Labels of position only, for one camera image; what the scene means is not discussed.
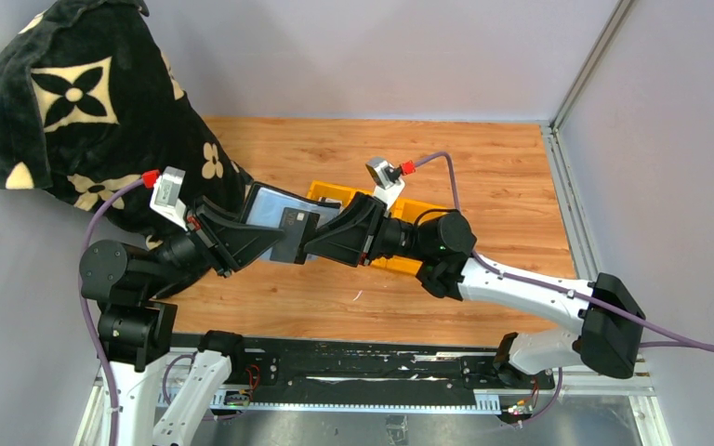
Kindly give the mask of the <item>dark credit card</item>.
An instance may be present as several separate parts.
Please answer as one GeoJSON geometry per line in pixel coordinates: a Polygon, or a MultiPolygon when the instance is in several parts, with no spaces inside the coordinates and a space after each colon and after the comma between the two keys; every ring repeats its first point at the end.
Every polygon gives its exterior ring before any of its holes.
{"type": "Polygon", "coordinates": [[[270,261],[304,264],[307,259],[304,245],[316,231],[319,219],[318,213],[286,207],[279,224],[284,237],[272,247],[270,261]]]}

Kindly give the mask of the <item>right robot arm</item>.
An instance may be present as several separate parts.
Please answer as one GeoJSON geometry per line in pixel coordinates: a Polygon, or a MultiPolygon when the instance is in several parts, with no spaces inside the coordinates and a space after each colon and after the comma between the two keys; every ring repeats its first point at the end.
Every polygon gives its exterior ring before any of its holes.
{"type": "Polygon", "coordinates": [[[412,259],[419,264],[416,278],[430,295],[495,303],[556,323],[545,332],[503,337],[493,365],[504,387],[518,387],[546,369],[579,364],[616,379],[634,375],[646,317],[619,277],[601,272],[593,280],[571,280],[533,273],[477,254],[476,242],[456,209],[426,211],[407,222],[359,192],[302,247],[308,255],[351,267],[378,258],[412,259]]]}

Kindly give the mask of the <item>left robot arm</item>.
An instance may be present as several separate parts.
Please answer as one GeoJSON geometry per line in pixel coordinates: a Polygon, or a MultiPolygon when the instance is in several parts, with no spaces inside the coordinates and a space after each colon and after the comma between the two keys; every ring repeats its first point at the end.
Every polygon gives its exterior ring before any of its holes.
{"type": "Polygon", "coordinates": [[[218,388],[247,372],[245,340],[211,330],[199,341],[192,367],[161,417],[155,415],[171,348],[177,308],[154,301],[197,267],[229,276],[282,240],[279,229],[232,221],[207,201],[188,211],[183,230],[147,251],[116,241],[93,243],[82,254],[81,295],[98,304],[95,335],[112,407],[104,427],[113,445],[188,445],[218,388]]]}

